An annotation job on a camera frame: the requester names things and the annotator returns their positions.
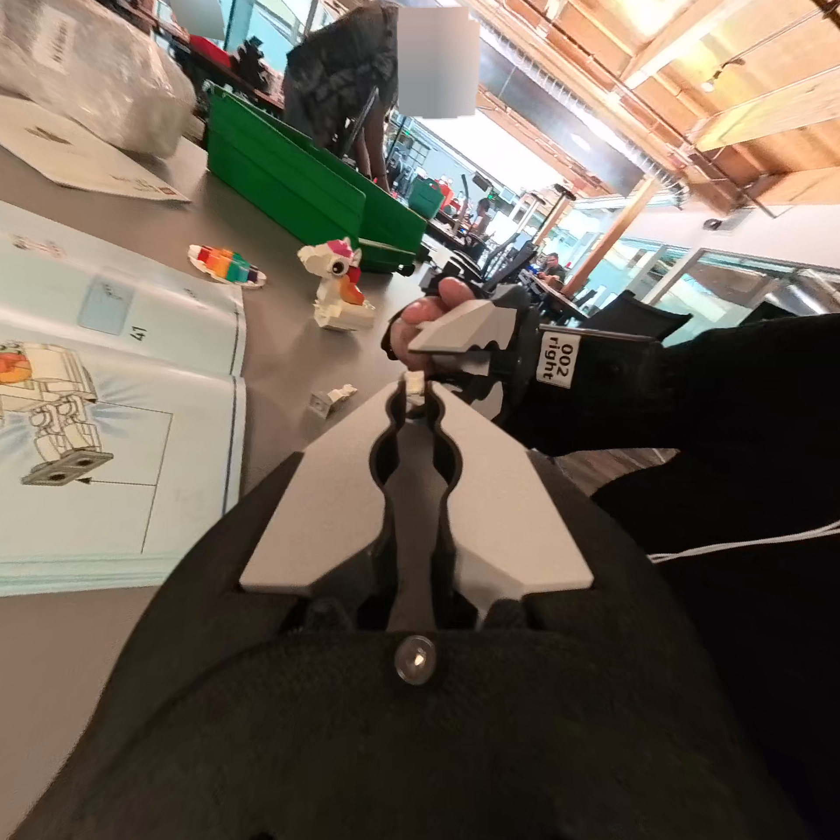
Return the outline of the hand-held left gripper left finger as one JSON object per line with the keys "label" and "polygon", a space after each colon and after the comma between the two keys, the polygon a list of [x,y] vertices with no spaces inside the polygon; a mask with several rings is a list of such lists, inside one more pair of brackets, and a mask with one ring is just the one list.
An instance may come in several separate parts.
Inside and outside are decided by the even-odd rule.
{"label": "hand-held left gripper left finger", "polygon": [[405,382],[375,393],[300,453],[239,587],[338,602],[358,628],[387,628],[398,589],[386,484],[400,463]]}

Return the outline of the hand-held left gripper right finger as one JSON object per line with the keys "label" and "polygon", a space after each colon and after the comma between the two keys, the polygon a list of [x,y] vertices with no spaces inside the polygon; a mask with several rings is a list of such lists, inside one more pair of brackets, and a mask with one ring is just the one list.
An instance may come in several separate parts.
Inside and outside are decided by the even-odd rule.
{"label": "hand-held left gripper right finger", "polygon": [[456,394],[426,387],[446,488],[430,565],[439,627],[474,627],[500,601],[588,589],[594,574],[530,453]]}

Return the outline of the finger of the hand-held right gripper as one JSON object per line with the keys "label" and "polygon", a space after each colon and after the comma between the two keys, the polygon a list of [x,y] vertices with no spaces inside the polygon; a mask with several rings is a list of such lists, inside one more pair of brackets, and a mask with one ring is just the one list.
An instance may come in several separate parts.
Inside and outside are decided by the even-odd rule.
{"label": "finger of the hand-held right gripper", "polygon": [[466,301],[426,322],[408,344],[409,352],[455,355],[509,350],[521,321],[530,311],[529,297],[520,287],[505,287],[501,291],[498,297]]}
{"label": "finger of the hand-held right gripper", "polygon": [[491,353],[431,353],[430,382],[447,390],[484,418],[495,421],[504,402],[503,383],[491,373]]}

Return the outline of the person's right forearm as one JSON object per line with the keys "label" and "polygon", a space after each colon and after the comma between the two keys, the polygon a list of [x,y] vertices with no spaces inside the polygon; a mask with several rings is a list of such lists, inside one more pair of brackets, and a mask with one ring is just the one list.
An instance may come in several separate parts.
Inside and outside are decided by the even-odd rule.
{"label": "person's right forearm", "polygon": [[775,480],[838,482],[839,316],[714,329],[666,348],[662,443]]}

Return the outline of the white lego unicorn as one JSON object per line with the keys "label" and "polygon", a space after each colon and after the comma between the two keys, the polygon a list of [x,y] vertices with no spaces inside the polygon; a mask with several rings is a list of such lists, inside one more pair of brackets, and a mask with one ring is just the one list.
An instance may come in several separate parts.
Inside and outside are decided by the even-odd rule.
{"label": "white lego unicorn", "polygon": [[313,317],[321,329],[350,333],[372,328],[375,307],[358,288],[362,252],[347,237],[297,252],[303,268],[319,278]]}

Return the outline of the open lego instruction booklet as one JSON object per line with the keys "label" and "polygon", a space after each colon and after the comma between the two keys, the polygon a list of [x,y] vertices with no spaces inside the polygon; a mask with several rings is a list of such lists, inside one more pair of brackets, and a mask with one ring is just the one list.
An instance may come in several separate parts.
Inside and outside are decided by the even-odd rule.
{"label": "open lego instruction booklet", "polygon": [[1,595],[157,585],[238,501],[243,294],[2,203]]}

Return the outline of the rainbow lego piece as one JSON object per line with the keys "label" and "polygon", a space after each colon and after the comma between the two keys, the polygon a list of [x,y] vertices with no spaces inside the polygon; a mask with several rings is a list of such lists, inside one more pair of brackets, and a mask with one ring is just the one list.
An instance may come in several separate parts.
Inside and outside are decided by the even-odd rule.
{"label": "rainbow lego piece", "polygon": [[196,270],[216,283],[248,290],[266,284],[266,274],[261,269],[229,249],[190,245],[186,255]]}

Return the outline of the person's right hand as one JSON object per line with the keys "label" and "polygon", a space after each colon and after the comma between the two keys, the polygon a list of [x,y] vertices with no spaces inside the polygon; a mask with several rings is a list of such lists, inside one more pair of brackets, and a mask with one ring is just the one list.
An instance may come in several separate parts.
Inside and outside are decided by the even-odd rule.
{"label": "person's right hand", "polygon": [[409,371],[431,375],[435,371],[433,357],[410,351],[410,344],[423,330],[424,324],[437,321],[463,303],[475,299],[474,291],[463,281],[453,277],[441,279],[436,295],[414,300],[389,322],[381,342],[386,357],[399,362]]}

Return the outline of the black office chair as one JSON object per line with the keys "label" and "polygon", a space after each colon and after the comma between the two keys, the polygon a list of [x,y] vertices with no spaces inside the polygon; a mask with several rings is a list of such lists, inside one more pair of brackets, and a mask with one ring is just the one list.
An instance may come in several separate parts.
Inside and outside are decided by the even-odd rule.
{"label": "black office chair", "polygon": [[690,313],[675,313],[648,305],[625,290],[603,309],[587,316],[583,329],[630,335],[660,343],[693,319]]}

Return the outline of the green plastic bin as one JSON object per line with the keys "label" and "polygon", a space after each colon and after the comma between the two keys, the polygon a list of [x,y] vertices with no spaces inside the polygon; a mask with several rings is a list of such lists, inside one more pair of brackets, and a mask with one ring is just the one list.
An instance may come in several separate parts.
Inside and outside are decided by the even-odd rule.
{"label": "green plastic bin", "polygon": [[304,245],[360,247],[365,196],[318,159],[308,139],[233,92],[208,90],[209,171]]}
{"label": "green plastic bin", "polygon": [[327,238],[350,238],[363,271],[414,273],[427,222],[339,158],[313,148],[318,164],[314,206],[328,219]]}

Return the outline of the teal plastic bin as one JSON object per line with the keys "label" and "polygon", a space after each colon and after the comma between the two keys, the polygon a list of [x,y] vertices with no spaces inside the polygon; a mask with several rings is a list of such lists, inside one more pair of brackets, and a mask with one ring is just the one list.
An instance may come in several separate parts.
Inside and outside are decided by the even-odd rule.
{"label": "teal plastic bin", "polygon": [[435,179],[418,175],[414,178],[407,205],[418,216],[428,220],[436,217],[445,200],[445,191]]}

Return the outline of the person's black clothing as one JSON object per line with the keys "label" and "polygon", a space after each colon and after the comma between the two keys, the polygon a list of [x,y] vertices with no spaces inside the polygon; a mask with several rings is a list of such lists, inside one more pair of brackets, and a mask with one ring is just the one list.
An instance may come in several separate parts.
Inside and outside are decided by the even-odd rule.
{"label": "person's black clothing", "polygon": [[695,624],[742,728],[817,838],[838,838],[838,482],[792,482],[688,453],[592,500]]}

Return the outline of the closed white instruction booklet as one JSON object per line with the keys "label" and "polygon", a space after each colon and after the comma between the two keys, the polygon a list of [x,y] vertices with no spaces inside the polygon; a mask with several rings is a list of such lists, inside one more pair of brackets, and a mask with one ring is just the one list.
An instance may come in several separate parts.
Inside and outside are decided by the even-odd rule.
{"label": "closed white instruction booklet", "polygon": [[1,145],[60,186],[154,202],[191,201],[77,122],[29,100],[1,97]]}

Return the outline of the clear plastic bag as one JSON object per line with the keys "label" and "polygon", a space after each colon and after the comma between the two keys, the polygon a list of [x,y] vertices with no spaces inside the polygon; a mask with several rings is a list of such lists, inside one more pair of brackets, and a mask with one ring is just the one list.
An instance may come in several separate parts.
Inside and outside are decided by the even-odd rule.
{"label": "clear plastic bag", "polygon": [[162,159],[196,105],[192,83],[152,37],[88,1],[2,1],[1,87]]}

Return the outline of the wooden post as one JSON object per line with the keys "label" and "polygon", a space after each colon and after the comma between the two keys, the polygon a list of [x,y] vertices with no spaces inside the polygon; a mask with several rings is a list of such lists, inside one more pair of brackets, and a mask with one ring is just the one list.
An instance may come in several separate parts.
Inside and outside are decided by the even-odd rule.
{"label": "wooden post", "polygon": [[659,192],[659,181],[647,175],[637,186],[636,192],[627,198],[625,206],[614,217],[603,236],[589,248],[582,262],[563,284],[562,294],[572,299],[587,283],[590,274],[606,257],[616,242],[625,234],[631,224],[645,210]]}

